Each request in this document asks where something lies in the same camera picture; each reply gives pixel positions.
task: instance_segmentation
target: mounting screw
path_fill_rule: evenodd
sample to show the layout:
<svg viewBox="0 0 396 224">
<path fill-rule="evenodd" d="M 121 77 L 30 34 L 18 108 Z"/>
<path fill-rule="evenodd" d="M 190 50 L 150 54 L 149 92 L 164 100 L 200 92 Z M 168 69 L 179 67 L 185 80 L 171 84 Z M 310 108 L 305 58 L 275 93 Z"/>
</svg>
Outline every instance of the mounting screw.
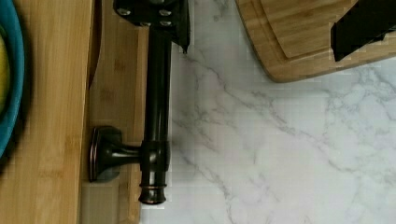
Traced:
<svg viewBox="0 0 396 224">
<path fill-rule="evenodd" d="M 120 14 L 121 16 L 129 16 L 129 15 L 131 15 L 131 10 L 128 10 L 128 9 L 122 8 L 122 7 L 120 7 L 119 9 L 117 9 L 117 12 L 119 12 L 119 14 Z"/>
<path fill-rule="evenodd" d="M 161 9 L 161 10 L 160 10 L 160 15 L 161 15 L 161 16 L 170 16 L 170 15 L 172 15 L 172 12 L 171 12 L 171 11 L 168 11 L 168 10 L 166 10 L 166 9 Z"/>
<path fill-rule="evenodd" d="M 171 21 L 160 21 L 160 25 L 168 27 L 168 26 L 172 25 L 172 22 Z"/>
<path fill-rule="evenodd" d="M 141 26 L 150 26 L 151 23 L 149 23 L 149 22 L 140 22 L 140 25 Z"/>
</svg>

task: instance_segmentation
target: wood grain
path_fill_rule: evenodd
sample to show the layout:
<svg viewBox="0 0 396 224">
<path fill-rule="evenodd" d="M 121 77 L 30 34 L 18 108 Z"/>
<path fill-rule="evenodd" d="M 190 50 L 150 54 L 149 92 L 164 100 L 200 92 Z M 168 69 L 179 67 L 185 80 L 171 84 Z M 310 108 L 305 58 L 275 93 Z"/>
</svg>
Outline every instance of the wood grain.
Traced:
<svg viewBox="0 0 396 224">
<path fill-rule="evenodd" d="M 1 222 L 77 223 L 92 0 L 14 2 L 29 49 L 30 99 L 0 176 Z"/>
<path fill-rule="evenodd" d="M 139 146 L 144 135 L 149 30 L 116 15 L 112 0 L 102 1 L 102 44 L 90 89 L 90 127 L 111 125 L 123 142 Z M 138 164 L 121 167 L 105 184 L 83 182 L 81 223 L 138 223 Z"/>
<path fill-rule="evenodd" d="M 330 30 L 357 0 L 236 0 L 267 75 L 289 82 L 396 55 L 396 32 L 336 63 Z"/>
</svg>

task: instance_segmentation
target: yellow fruit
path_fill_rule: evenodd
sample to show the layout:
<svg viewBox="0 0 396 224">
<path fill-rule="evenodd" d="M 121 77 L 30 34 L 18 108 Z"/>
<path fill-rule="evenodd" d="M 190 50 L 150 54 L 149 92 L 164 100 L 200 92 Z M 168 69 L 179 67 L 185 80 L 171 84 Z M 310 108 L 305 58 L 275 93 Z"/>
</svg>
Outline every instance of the yellow fruit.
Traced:
<svg viewBox="0 0 396 224">
<path fill-rule="evenodd" d="M 5 109 L 5 103 L 7 99 L 7 94 L 9 91 L 9 63 L 7 56 L 6 43 L 3 37 L 0 35 L 0 114 Z"/>
</svg>

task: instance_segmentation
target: marble countertop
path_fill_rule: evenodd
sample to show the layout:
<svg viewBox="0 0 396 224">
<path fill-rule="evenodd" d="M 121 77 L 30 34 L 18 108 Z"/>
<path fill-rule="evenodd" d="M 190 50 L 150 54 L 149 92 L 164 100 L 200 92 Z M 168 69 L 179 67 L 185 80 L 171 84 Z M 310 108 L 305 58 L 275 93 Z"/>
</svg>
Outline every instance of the marble countertop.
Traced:
<svg viewBox="0 0 396 224">
<path fill-rule="evenodd" d="M 234 0 L 191 1 L 174 46 L 172 164 L 144 224 L 393 224 L 396 59 L 276 84 Z"/>
</svg>

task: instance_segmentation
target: teal bowl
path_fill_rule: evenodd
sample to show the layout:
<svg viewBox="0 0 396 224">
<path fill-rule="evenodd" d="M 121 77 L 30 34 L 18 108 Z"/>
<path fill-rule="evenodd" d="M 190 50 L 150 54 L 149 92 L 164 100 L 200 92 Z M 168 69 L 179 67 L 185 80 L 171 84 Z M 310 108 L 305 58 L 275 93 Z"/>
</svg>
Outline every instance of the teal bowl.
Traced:
<svg viewBox="0 0 396 224">
<path fill-rule="evenodd" d="M 24 81 L 25 58 L 20 20 L 12 0 L 0 0 L 0 25 L 6 30 L 6 45 L 11 68 L 11 88 L 5 110 L 0 114 L 0 158 L 11 139 L 18 113 Z"/>
</svg>

